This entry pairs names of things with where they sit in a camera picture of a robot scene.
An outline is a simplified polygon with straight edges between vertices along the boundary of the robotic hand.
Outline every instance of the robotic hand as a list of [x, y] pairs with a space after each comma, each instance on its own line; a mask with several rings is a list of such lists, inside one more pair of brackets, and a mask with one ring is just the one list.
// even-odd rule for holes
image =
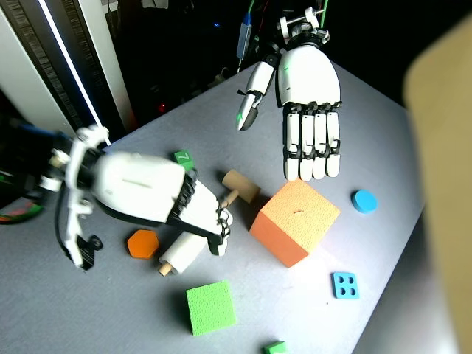
[[167, 223], [207, 237], [210, 251], [225, 253], [232, 216], [197, 179], [196, 171], [157, 156], [103, 153], [98, 144], [108, 137], [106, 128], [77, 131], [70, 152], [53, 149], [49, 173], [41, 186], [58, 191], [65, 179], [69, 188], [69, 219], [64, 242], [66, 255], [85, 270], [94, 264], [100, 239], [82, 239], [79, 218], [91, 214], [88, 190], [105, 212], [125, 221], [156, 225]]
[[298, 176], [309, 181], [325, 173], [339, 173], [339, 120], [341, 107], [338, 76], [319, 47], [329, 41], [327, 30], [319, 28], [311, 7], [305, 15], [280, 19], [287, 52], [266, 55], [249, 78], [244, 100], [237, 115], [237, 129], [249, 129], [257, 116], [257, 106], [277, 70], [278, 102], [283, 106], [284, 173], [289, 181]]

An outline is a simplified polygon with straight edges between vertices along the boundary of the table surface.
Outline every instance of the table surface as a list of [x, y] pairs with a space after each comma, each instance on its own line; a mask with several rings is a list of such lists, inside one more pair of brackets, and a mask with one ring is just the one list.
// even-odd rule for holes
[[[291, 353], [351, 353], [392, 274], [423, 208], [412, 130], [406, 111], [335, 66], [341, 83], [341, 172], [310, 185], [341, 214], [316, 250], [287, 269], [248, 232], [254, 207], [237, 200], [227, 254], [205, 250], [181, 275], [161, 277], [157, 260], [131, 258], [125, 241], [136, 225], [98, 208], [84, 235], [105, 244], [89, 272], [60, 251], [50, 207], [34, 221], [0, 226], [2, 353], [261, 353], [287, 342]], [[216, 195], [234, 168], [273, 195], [284, 183], [282, 111], [274, 85], [249, 131], [235, 117], [251, 69], [176, 108], [112, 145], [113, 151], [169, 156], [188, 149], [200, 180]], [[378, 199], [371, 215], [350, 194]], [[63, 213], [63, 228], [66, 216]], [[178, 236], [157, 228], [160, 255]], [[330, 274], [357, 276], [360, 299], [333, 297]], [[228, 280], [237, 325], [205, 336], [190, 332], [185, 291]]]

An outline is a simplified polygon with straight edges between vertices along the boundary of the led light strip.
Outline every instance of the led light strip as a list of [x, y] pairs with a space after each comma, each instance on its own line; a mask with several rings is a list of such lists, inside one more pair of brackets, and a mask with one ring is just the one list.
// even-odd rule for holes
[[[69, 69], [71, 70], [72, 76], [74, 77], [75, 82], [79, 86], [80, 93], [82, 94], [83, 99], [87, 103], [87, 106], [88, 106], [88, 109], [91, 112], [91, 115], [95, 119], [95, 122], [97, 123], [97, 125], [99, 127], [102, 127], [103, 125], [102, 125], [100, 119], [98, 118], [98, 115], [97, 115], [97, 112], [95, 111], [94, 106], [91, 104], [90, 97], [87, 94], [87, 91], [86, 91], [85, 87], [83, 87], [82, 80], [80, 79], [79, 74], [77, 73], [77, 70], [75, 69], [74, 63], [72, 62], [72, 59], [71, 59], [69, 53], [67, 52], [67, 48], [64, 45], [64, 42], [63, 42], [62, 38], [60, 37], [58, 28], [56, 27], [56, 24], [54, 23], [54, 20], [52, 19], [51, 13], [49, 11], [49, 8], [46, 5], [46, 2], [44, 0], [38, 0], [38, 2], [41, 6], [41, 9], [43, 10], [44, 15], [46, 16], [46, 20], [49, 24], [49, 27], [51, 27], [51, 30], [52, 30], [52, 33], [54, 34], [56, 42], [58, 42], [59, 48], [60, 48], [64, 58], [66, 59], [67, 65], [69, 66]], [[105, 138], [105, 142], [106, 142], [107, 145], [111, 144], [110, 139], [108, 137]]]

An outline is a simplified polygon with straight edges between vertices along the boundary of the blue circle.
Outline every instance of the blue circle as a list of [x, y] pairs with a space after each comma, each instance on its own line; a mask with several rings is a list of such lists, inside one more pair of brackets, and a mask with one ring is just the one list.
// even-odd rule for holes
[[377, 199], [368, 190], [358, 190], [352, 197], [354, 207], [363, 214], [377, 209]]

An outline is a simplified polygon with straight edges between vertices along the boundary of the green block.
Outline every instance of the green block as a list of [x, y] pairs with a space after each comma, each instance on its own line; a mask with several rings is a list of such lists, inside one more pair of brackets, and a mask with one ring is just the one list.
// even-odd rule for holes
[[275, 343], [264, 347], [266, 354], [288, 354], [287, 346], [284, 341], [276, 341]]
[[236, 325], [235, 310], [226, 280], [187, 290], [187, 301], [194, 336]]
[[174, 158], [178, 164], [184, 166], [186, 171], [193, 169], [193, 160], [187, 150], [177, 151], [174, 153]]

